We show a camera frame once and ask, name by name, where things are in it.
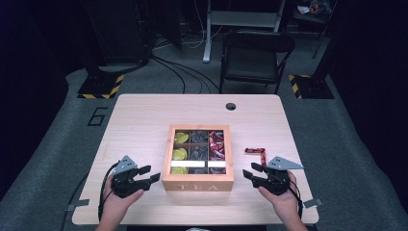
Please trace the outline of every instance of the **red object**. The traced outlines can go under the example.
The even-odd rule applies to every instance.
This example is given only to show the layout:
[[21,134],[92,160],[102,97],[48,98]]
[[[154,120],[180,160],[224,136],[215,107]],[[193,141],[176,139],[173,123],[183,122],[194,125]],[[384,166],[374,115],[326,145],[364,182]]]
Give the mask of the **red object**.
[[265,149],[264,148],[250,148],[250,147],[247,147],[246,149],[245,149],[245,152],[246,153],[263,153],[263,152],[265,152]]
[[263,151],[261,153],[261,166],[265,167],[267,165],[267,153],[265,153],[265,151]]
[[263,147],[260,148],[249,148],[245,149],[245,153],[261,153],[261,166],[265,167],[267,165],[267,153]]

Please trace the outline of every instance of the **human hand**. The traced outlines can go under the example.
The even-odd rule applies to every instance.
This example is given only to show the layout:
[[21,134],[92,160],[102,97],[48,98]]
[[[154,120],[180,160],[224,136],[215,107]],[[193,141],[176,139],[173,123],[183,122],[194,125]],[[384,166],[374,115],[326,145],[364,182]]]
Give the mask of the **human hand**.
[[128,208],[143,195],[143,190],[138,190],[125,198],[120,198],[112,191],[112,179],[110,175],[106,181],[103,197],[106,198],[103,205],[103,214],[96,230],[116,230],[125,217]]
[[[296,192],[296,177],[288,171],[289,179],[291,180],[290,187]],[[301,221],[297,214],[297,199],[291,191],[287,190],[285,193],[275,195],[269,192],[264,187],[258,188],[259,193],[267,199],[276,212],[276,215],[282,220],[288,231],[290,230],[307,230],[306,226]]]

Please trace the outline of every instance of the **tabletop hole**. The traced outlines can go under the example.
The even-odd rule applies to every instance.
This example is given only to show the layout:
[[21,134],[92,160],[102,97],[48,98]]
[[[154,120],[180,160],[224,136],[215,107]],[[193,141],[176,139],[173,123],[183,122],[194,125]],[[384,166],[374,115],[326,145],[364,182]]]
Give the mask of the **tabletop hole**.
[[227,108],[229,111],[234,111],[235,109],[237,109],[237,105],[235,105],[234,103],[227,103],[225,105],[225,108]]

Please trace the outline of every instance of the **wooden table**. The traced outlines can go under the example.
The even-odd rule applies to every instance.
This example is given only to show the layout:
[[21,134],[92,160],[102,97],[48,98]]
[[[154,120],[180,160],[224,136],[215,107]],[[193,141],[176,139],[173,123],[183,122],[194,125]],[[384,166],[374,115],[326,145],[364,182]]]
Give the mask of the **wooden table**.
[[[226,109],[234,103],[236,109]],[[151,174],[162,172],[169,124],[229,124],[235,182],[231,192],[167,192],[161,181],[132,205],[121,224],[135,225],[256,225],[281,223],[267,202],[243,178],[242,169],[260,163],[259,156],[245,155],[246,147],[264,147],[267,162],[280,156],[301,164],[277,95],[264,94],[122,94],[118,97],[105,135],[96,153],[77,207],[75,224],[97,224],[99,193],[109,167],[128,155],[139,167],[151,165]],[[303,201],[312,194],[302,169],[292,170]],[[151,174],[137,176],[148,178]],[[303,210],[303,222],[316,223],[316,208]]]

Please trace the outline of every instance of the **black curtain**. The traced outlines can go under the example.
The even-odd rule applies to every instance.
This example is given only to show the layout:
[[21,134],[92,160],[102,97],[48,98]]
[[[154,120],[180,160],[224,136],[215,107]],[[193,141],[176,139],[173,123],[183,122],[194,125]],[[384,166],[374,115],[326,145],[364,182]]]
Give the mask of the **black curtain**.
[[64,103],[66,75],[84,68],[73,29],[95,63],[104,62],[79,0],[1,1],[0,21],[2,198]]

